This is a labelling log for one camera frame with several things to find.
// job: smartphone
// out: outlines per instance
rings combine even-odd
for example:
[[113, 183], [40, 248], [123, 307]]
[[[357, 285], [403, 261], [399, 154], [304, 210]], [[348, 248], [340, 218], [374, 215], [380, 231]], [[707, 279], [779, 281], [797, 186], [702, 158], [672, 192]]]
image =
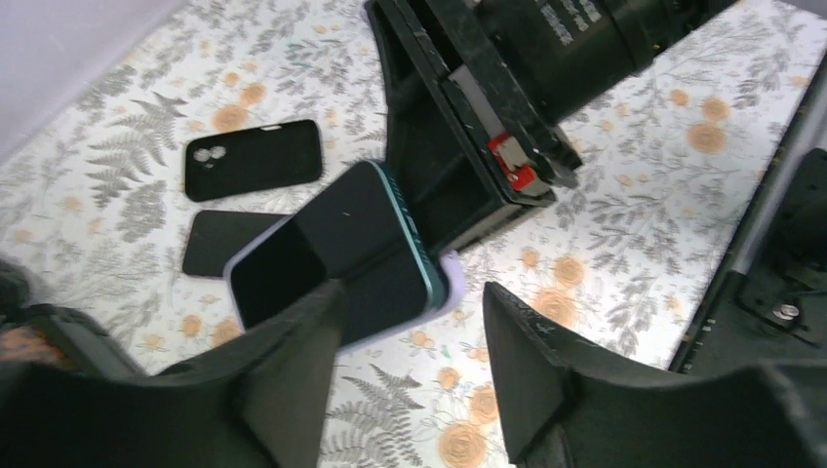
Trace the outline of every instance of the smartphone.
[[181, 271], [200, 278], [221, 278], [233, 255], [279, 222], [283, 214], [203, 210], [192, 219]]
[[440, 308], [446, 287], [398, 193], [380, 163], [358, 162], [235, 255], [224, 276], [244, 328], [327, 279], [346, 288], [342, 346]]

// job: black stand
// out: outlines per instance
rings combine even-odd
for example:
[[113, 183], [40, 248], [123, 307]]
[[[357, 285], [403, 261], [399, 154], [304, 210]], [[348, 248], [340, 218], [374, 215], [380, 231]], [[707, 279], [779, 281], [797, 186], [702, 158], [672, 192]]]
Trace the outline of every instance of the black stand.
[[480, 86], [495, 90], [492, 106], [510, 135], [553, 151], [547, 164], [555, 167], [545, 168], [553, 182], [575, 184], [579, 158], [501, 65], [463, 2], [370, 0], [366, 9], [387, 96], [386, 163], [430, 254], [463, 251], [556, 201], [551, 191], [529, 196], [509, 185], [472, 103], [450, 79], [461, 66], [486, 77]]

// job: orange flower print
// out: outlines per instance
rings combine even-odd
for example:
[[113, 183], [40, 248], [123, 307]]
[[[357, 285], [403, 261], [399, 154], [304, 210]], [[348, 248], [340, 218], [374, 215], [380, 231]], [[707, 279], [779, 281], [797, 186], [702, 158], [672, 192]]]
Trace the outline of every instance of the orange flower print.
[[438, 451], [449, 468], [478, 468], [488, 455], [488, 441], [469, 421], [448, 426], [439, 439]]
[[729, 117], [729, 104], [718, 97], [709, 97], [701, 105], [703, 116], [710, 122], [720, 122]]
[[261, 83], [253, 83], [241, 92], [241, 103], [243, 105], [253, 105], [261, 102], [264, 95], [267, 94], [267, 89]]
[[213, 347], [219, 347], [240, 335], [241, 327], [239, 327], [238, 322], [233, 319], [224, 319], [213, 330]]
[[477, 387], [471, 395], [471, 423], [478, 426], [491, 424], [499, 417], [496, 395], [491, 385]]
[[694, 124], [687, 130], [689, 146], [706, 154], [719, 154], [727, 147], [727, 134], [710, 122]]
[[489, 350], [484, 346], [469, 347], [465, 350], [465, 355], [483, 364], [489, 361]]
[[529, 270], [533, 270], [540, 262], [540, 252], [532, 247], [524, 247], [520, 253], [520, 261], [523, 263], [523, 266]]
[[459, 384], [459, 371], [454, 368], [441, 368], [437, 372], [437, 382], [443, 390], [451, 391]]
[[247, 109], [238, 104], [225, 105], [213, 114], [213, 127], [222, 133], [241, 130], [247, 122]]
[[414, 331], [409, 336], [402, 338], [403, 343], [408, 343], [413, 352], [411, 356], [416, 356], [424, 351], [431, 358], [436, 358], [436, 343], [422, 330]]
[[573, 256], [564, 256], [554, 262], [554, 278], [563, 288], [571, 289], [579, 286], [585, 276], [583, 262]]
[[187, 315], [181, 321], [181, 333], [188, 338], [198, 336], [201, 331], [201, 318], [196, 315]]
[[672, 103], [682, 107], [689, 103], [689, 95], [684, 90], [672, 90], [672, 92], [669, 93], [669, 98], [672, 100]]
[[532, 301], [532, 307], [540, 315], [567, 328], [571, 328], [577, 319], [574, 301], [565, 291], [557, 288], [540, 290]]
[[681, 306], [681, 301], [675, 297], [674, 295], [670, 295], [666, 297], [665, 306], [666, 310], [672, 314], [672, 317], [676, 319], [683, 319], [684, 318], [684, 308]]
[[235, 86], [238, 82], [241, 81], [241, 76], [238, 75], [236, 72], [227, 73], [224, 76], [224, 84], [227, 86]]

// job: phone screen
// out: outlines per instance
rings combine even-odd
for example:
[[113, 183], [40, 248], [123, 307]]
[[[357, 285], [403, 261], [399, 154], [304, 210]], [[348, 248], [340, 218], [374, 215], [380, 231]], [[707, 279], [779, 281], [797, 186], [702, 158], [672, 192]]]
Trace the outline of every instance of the phone screen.
[[228, 265], [246, 329], [327, 279], [345, 283], [350, 344], [421, 315], [433, 295], [381, 169], [358, 163]]

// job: black screen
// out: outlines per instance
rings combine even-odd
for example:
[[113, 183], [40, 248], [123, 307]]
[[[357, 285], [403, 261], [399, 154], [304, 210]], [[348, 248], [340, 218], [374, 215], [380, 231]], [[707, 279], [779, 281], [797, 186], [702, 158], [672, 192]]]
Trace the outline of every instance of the black screen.
[[195, 215], [181, 271], [190, 276], [221, 278], [227, 262], [283, 214], [203, 210]]
[[347, 290], [342, 344], [421, 314], [426, 279], [392, 197], [377, 167], [358, 163], [242, 258], [230, 286], [245, 328], [329, 278]]

